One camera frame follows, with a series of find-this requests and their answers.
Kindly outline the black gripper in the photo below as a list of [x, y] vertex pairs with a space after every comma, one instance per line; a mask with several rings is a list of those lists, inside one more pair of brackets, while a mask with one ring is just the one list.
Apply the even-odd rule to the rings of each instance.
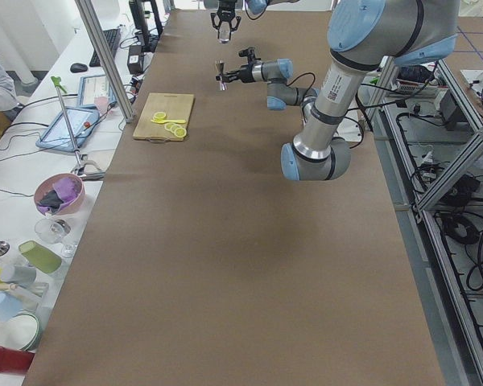
[[240, 80], [242, 83], [253, 83], [253, 65], [242, 65], [239, 69], [231, 71], [231, 80]]
[[237, 4], [237, 0], [219, 0], [218, 1], [217, 12], [210, 14], [213, 28], [216, 31], [220, 30], [222, 18], [230, 18], [229, 31], [231, 33], [235, 32], [238, 29], [239, 24], [242, 20], [242, 17], [236, 14], [236, 11], [235, 11], [236, 4]]

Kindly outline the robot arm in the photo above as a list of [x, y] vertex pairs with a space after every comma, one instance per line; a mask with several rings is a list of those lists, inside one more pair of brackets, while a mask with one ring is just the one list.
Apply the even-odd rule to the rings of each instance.
[[217, 80], [267, 84], [270, 110], [298, 105], [303, 130], [281, 149], [289, 180], [329, 180], [350, 164], [349, 144], [336, 135], [365, 76], [389, 56], [399, 67], [447, 57], [456, 45], [458, 1], [343, 1], [332, 13], [328, 45], [332, 63], [321, 89], [292, 88], [288, 59], [263, 62], [251, 47], [240, 51], [247, 64], [219, 73]]
[[240, 10], [243, 5], [254, 16], [262, 14], [266, 8], [270, 5], [284, 3], [284, 1], [271, 1], [271, 0], [248, 0], [248, 1], [235, 1], [235, 0], [219, 0], [208, 1], [204, 0], [204, 7], [207, 10], [212, 10], [210, 18], [212, 26], [215, 30], [220, 32], [222, 29], [228, 32], [235, 32], [238, 29], [242, 18], [236, 14], [236, 10]]

